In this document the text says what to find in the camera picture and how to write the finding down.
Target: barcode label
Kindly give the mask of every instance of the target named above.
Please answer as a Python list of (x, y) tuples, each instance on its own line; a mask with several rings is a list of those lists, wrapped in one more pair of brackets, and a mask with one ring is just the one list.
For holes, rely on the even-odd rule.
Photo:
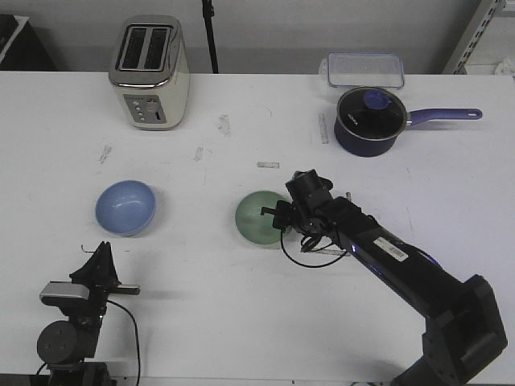
[(407, 253), (404, 253), (402, 250), (382, 237), (378, 237), (373, 243), (397, 261), (402, 262), (408, 258)]

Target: toaster control knob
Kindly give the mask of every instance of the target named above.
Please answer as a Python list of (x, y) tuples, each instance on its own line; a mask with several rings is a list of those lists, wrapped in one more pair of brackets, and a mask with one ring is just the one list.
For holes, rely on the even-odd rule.
[(153, 100), (150, 100), (146, 103), (146, 111), (149, 113), (155, 113), (158, 111), (159, 103)]

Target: saucepan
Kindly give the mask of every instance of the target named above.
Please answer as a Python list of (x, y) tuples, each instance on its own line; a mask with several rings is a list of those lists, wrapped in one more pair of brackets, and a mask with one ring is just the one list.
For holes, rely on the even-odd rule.
[(478, 109), (422, 109), (406, 111), (391, 92), (377, 87), (358, 87), (338, 101), (335, 135), (350, 153), (375, 157), (393, 146), (407, 125), (433, 119), (480, 119)]

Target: bowl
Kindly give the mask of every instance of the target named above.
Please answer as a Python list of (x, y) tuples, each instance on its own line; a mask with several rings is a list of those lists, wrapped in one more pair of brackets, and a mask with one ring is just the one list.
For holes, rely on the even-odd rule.
[(275, 208), (277, 201), (286, 199), (274, 191), (255, 191), (239, 203), (234, 216), (239, 233), (253, 244), (275, 246), (281, 240), (281, 231), (272, 227), (274, 216), (262, 216), (262, 207)]
[(140, 233), (155, 214), (154, 192), (140, 181), (120, 181), (100, 195), (95, 207), (98, 223), (119, 236)]

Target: white table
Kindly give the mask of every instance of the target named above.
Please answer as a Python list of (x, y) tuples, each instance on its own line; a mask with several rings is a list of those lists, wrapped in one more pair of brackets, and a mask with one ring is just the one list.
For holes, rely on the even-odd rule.
[[(407, 76), (398, 95), (408, 109), (484, 117), (415, 126), (375, 158), (338, 145), (336, 100), (318, 76), (194, 75), (183, 122), (165, 132), (130, 126), (104, 73), (0, 72), (0, 85), (0, 372), (35, 371), (40, 331), (64, 318), (39, 291), (85, 263), (81, 245), (108, 240), (119, 278), (142, 287), (112, 299), (138, 320), (144, 376), (391, 380), (422, 354), (415, 311), (351, 257), (302, 269), (235, 228), (245, 195), (286, 194), (293, 172), (311, 168), (461, 281), (483, 275), (515, 339), (510, 77)], [(131, 238), (94, 217), (99, 194), (122, 179), (158, 196), (154, 222)], [(298, 243), (291, 234), (286, 244), (296, 253)], [(135, 375), (133, 337), (110, 306), (95, 359)], [(514, 360), (509, 346), (473, 382), (515, 381)]]

